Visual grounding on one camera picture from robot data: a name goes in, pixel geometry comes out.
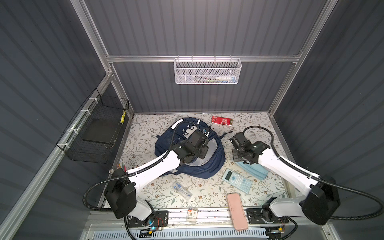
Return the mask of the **light blue pencil case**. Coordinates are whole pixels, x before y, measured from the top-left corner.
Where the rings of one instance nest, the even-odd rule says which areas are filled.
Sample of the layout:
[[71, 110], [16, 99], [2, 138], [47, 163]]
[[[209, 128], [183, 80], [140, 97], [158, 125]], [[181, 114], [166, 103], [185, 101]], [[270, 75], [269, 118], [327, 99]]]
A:
[[253, 177], [259, 179], [259, 180], [264, 180], [269, 171], [266, 170], [263, 166], [259, 164], [246, 164], [243, 162], [236, 162], [236, 164], [242, 168], [244, 171], [246, 171], [248, 174], [252, 175]]

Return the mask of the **navy blue student backpack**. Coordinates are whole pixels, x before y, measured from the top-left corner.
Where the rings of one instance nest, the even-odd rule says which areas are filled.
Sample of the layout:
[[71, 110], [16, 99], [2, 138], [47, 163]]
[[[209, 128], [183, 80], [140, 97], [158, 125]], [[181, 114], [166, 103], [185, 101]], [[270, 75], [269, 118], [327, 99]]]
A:
[[202, 130], [204, 135], [208, 137], [208, 152], [202, 158], [196, 158], [191, 163], [166, 172], [164, 175], [180, 175], [186, 174], [192, 177], [209, 179], [214, 176], [225, 163], [225, 150], [222, 144], [222, 138], [226, 133], [218, 135], [204, 121], [196, 118], [182, 118], [171, 125], [162, 135], [156, 135], [155, 155], [159, 157], [168, 150], [174, 128], [177, 127], [173, 144], [180, 143], [182, 140], [189, 138], [193, 132]]

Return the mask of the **light blue calculator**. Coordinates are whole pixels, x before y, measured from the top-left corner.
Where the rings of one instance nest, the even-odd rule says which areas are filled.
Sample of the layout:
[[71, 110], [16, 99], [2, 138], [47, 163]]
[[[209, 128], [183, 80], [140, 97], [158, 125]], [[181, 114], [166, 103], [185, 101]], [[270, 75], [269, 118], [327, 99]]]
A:
[[251, 180], [229, 169], [225, 170], [222, 180], [246, 194], [250, 192], [253, 184]]

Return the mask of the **clear plastic pen pack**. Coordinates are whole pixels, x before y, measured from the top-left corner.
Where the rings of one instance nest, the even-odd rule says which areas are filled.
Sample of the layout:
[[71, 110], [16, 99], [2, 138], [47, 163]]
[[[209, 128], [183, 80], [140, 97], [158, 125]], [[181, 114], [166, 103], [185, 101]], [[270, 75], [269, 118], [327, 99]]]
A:
[[172, 188], [179, 193], [185, 200], [189, 201], [192, 197], [192, 194], [184, 188], [183, 185], [181, 185], [179, 182], [174, 182], [172, 185]]

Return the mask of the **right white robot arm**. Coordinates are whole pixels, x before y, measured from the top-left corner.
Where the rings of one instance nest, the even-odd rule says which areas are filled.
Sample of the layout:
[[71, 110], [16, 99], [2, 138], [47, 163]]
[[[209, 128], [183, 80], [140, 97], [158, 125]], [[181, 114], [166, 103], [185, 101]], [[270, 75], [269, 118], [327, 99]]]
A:
[[249, 164], [259, 164], [291, 183], [299, 197], [270, 198], [262, 205], [263, 220], [272, 223], [281, 217], [305, 217], [317, 225], [325, 225], [340, 206], [337, 188], [314, 180], [321, 176], [306, 171], [280, 156], [274, 146], [261, 141], [230, 138], [238, 157]]

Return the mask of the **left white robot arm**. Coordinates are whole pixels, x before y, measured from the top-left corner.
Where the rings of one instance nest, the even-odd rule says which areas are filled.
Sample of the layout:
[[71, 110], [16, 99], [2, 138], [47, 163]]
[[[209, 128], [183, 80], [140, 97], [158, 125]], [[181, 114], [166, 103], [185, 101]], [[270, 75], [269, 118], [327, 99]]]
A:
[[161, 156], [129, 173], [116, 170], [104, 192], [115, 217], [134, 217], [149, 225], [155, 211], [148, 201], [138, 199], [138, 191], [161, 175], [205, 156], [208, 143], [208, 137], [196, 131], [188, 139], [172, 144]]

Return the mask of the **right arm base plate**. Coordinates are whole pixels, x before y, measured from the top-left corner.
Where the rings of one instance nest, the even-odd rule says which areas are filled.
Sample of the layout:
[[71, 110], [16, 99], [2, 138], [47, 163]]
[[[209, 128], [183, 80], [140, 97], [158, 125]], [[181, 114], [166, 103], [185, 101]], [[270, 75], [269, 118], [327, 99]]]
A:
[[250, 224], [287, 224], [290, 220], [287, 217], [276, 217], [271, 212], [261, 207], [248, 208], [245, 210], [246, 217]]

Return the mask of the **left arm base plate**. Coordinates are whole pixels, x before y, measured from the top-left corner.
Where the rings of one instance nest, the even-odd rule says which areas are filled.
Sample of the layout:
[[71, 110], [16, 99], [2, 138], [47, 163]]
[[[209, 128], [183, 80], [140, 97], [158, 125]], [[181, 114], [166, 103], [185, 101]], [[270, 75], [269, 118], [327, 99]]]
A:
[[167, 227], [169, 220], [169, 211], [155, 211], [145, 220], [140, 221], [135, 217], [128, 217], [128, 227]]

